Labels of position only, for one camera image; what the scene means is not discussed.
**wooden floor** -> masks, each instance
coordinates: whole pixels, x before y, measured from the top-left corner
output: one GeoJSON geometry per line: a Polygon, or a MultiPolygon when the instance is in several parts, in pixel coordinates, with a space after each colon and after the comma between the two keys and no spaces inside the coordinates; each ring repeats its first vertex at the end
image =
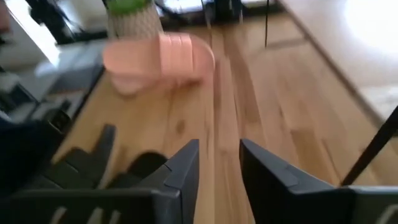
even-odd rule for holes
{"type": "MultiPolygon", "coordinates": [[[[208,41],[215,52],[213,85],[163,96],[148,93],[135,98],[130,108],[129,99],[105,94],[111,89],[105,76],[54,160],[71,146],[92,147],[104,122],[119,130],[115,145],[119,153],[109,178],[127,169],[143,150],[172,156],[198,138],[201,167],[195,223],[205,224],[253,223],[239,166],[239,138],[251,139],[338,185],[377,129],[286,15],[270,18],[267,49],[264,25],[260,18],[188,30],[208,41]]],[[[386,146],[356,184],[398,184],[397,152],[398,142],[386,146]]]]}

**pink slide sandal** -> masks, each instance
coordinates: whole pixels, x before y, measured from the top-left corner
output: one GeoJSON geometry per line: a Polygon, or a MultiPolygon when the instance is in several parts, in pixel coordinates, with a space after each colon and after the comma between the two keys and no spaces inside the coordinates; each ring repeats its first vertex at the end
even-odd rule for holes
{"type": "Polygon", "coordinates": [[[104,66],[123,95],[164,84],[198,82],[213,75],[215,58],[209,45],[190,34],[164,33],[152,39],[121,39],[103,52],[104,66]]]}

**potted plant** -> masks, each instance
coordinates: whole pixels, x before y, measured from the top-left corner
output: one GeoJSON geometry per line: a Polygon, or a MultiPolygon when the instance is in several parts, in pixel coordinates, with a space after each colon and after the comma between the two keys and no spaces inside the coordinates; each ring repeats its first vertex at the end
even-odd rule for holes
{"type": "Polygon", "coordinates": [[[149,38],[163,31],[153,0],[110,0],[109,38],[149,38]]]}

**black pole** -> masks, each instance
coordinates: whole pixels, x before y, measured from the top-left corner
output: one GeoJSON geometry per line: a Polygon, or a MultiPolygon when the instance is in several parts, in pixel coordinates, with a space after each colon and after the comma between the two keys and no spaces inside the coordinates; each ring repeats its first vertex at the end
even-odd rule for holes
{"type": "Polygon", "coordinates": [[[351,185],[363,170],[371,163],[377,154],[383,149],[387,142],[395,135],[398,129],[398,106],[394,109],[390,117],[381,126],[379,131],[373,137],[365,151],[356,161],[355,165],[348,172],[347,176],[341,182],[341,186],[351,185]]]}
{"type": "Polygon", "coordinates": [[[266,6],[266,47],[267,47],[267,42],[268,42],[268,11],[269,11],[269,0],[267,0],[267,6],[266,6]]]}

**green plant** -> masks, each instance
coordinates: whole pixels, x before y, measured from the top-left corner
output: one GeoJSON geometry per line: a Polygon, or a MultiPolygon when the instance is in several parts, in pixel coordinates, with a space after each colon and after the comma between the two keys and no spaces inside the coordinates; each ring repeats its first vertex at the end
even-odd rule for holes
{"type": "Polygon", "coordinates": [[[150,0],[110,0],[107,5],[112,15],[120,16],[140,11],[148,3],[150,3],[150,0]]]}

